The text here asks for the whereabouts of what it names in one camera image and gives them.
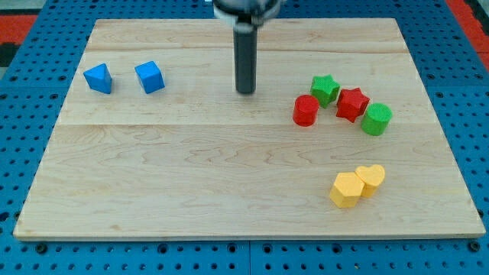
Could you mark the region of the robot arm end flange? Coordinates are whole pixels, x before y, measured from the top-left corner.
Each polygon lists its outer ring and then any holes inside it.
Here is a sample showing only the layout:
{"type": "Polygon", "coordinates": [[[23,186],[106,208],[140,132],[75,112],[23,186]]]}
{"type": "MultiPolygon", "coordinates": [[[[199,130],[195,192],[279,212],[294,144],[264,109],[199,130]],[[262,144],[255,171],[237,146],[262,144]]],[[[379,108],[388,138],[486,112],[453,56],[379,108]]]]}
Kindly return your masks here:
{"type": "Polygon", "coordinates": [[[213,10],[217,18],[229,24],[262,25],[279,14],[283,3],[283,0],[214,0],[213,10]]]}

